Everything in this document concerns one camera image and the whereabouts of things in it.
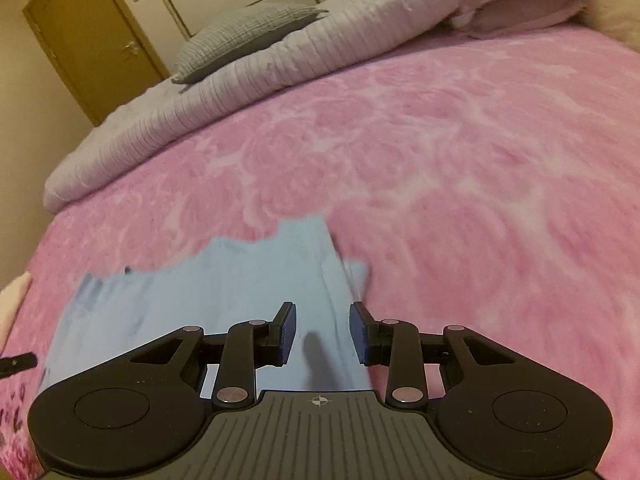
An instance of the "bed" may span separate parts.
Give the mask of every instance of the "bed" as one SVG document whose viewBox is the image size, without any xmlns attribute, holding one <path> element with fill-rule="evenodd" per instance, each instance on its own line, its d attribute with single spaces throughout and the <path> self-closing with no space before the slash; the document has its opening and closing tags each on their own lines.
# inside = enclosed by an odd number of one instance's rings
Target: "bed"
<svg viewBox="0 0 640 480">
<path fill-rule="evenodd" d="M 257 240 L 323 214 L 340 253 L 370 264 L 374 316 L 464 324 L 584 383 L 614 416 L 600 472 L 636 478 L 638 95 L 640 56 L 578 25 L 429 33 L 276 94 L 60 212 L 5 353 L 44 360 L 87 271 L 157 269 L 213 236 Z M 0 382 L 16 480 L 40 472 L 26 413 L 41 375 Z"/>
</svg>

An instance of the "gray pillow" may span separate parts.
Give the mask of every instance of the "gray pillow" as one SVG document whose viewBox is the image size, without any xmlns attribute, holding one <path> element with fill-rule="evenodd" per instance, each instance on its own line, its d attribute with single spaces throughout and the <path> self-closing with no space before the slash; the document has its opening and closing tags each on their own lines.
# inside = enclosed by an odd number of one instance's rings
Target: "gray pillow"
<svg viewBox="0 0 640 480">
<path fill-rule="evenodd" d="M 226 64 L 306 27 L 321 12 L 303 4 L 263 3 L 219 14 L 181 48 L 171 81 L 202 81 Z"/>
</svg>

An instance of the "door frame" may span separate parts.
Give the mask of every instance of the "door frame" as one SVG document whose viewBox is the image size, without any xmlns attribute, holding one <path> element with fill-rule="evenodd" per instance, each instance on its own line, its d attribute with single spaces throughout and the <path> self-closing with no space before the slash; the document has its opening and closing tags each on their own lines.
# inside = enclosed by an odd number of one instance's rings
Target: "door frame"
<svg viewBox="0 0 640 480">
<path fill-rule="evenodd" d="M 49 46 L 49 44 L 47 43 L 47 40 L 42 35 L 40 31 L 40 27 L 38 26 L 38 23 L 36 22 L 36 20 L 34 19 L 31 13 L 31 7 L 33 7 L 33 4 L 35 1 L 36 0 L 29 0 L 29 3 L 27 3 L 26 7 L 24 7 L 24 9 L 22 10 L 22 13 L 24 14 L 25 19 L 29 23 L 29 26 L 31 27 L 31 30 L 33 31 L 36 39 L 38 40 L 38 43 L 40 44 L 41 49 L 49 58 L 49 61 L 53 65 L 53 68 L 56 69 L 56 72 L 58 72 L 60 79 L 62 79 L 62 82 L 65 84 L 67 89 L 71 92 L 71 95 L 76 99 L 76 101 L 82 108 L 82 111 L 86 114 L 86 116 L 89 118 L 89 120 L 92 122 L 94 126 L 99 126 L 100 120 L 98 119 L 98 117 L 94 115 L 89 105 L 84 101 L 84 99 L 80 95 L 80 92 L 78 92 L 76 87 L 73 85 L 73 83 L 71 82 L 71 79 L 69 79 L 69 77 L 65 73 L 60 63 L 58 63 L 58 59 L 56 58 L 56 55 L 53 49 Z M 127 22 L 127 25 L 129 25 L 130 29 L 132 30 L 133 35 L 136 38 L 136 41 L 138 42 L 140 48 L 142 48 L 142 50 L 144 50 L 145 53 L 148 55 L 148 58 L 150 59 L 152 66 L 158 73 L 158 76 L 161 79 L 167 79 L 170 76 L 169 71 L 167 70 L 166 66 L 158 56 L 158 53 L 156 52 L 156 50 L 151 45 L 151 42 L 149 41 L 148 37 L 140 27 L 140 24 L 136 21 L 127 3 L 124 0 L 113 0 L 113 1 L 116 4 L 116 7 L 118 8 L 118 10 L 120 11 L 122 18 L 125 20 L 125 22 Z"/>
</svg>

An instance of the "bedroom wall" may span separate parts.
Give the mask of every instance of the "bedroom wall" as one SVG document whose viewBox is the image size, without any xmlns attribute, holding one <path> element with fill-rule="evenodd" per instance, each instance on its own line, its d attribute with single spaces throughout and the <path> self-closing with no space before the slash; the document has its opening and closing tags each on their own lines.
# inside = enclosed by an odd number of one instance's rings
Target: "bedroom wall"
<svg viewBox="0 0 640 480">
<path fill-rule="evenodd" d="M 164 65 L 172 70 L 185 37 L 163 0 L 124 0 Z"/>
<path fill-rule="evenodd" d="M 0 287 L 23 272 L 51 220 L 42 189 L 90 131 L 27 25 L 28 0 L 0 0 Z"/>
</svg>

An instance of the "blue cloth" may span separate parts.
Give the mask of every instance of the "blue cloth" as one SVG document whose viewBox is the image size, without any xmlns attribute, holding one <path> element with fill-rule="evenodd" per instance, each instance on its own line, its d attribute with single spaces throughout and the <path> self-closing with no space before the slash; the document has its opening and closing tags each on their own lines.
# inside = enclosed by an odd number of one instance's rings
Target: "blue cloth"
<svg viewBox="0 0 640 480">
<path fill-rule="evenodd" d="M 370 389 L 348 322 L 368 274 L 366 265 L 338 257 L 316 217 L 283 221 L 273 238 L 255 243 L 214 238 L 172 268 L 105 279 L 88 274 L 60 317 L 40 390 L 182 326 L 225 333 L 238 322 L 271 320 L 284 301 L 296 304 L 298 318 L 289 363 L 257 370 L 258 393 Z"/>
</svg>

